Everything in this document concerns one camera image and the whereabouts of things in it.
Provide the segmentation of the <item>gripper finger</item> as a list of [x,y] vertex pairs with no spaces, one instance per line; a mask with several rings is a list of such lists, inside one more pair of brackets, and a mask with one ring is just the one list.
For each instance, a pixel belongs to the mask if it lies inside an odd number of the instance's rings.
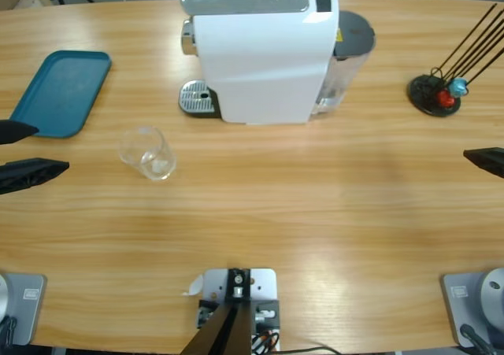
[[19,190],[44,184],[69,168],[66,161],[56,161],[46,158],[31,158],[11,161],[1,166],[0,194],[8,194]]
[[464,150],[463,156],[476,167],[504,178],[504,149],[500,147]]
[[0,120],[0,144],[11,144],[37,134],[39,129],[15,120]]

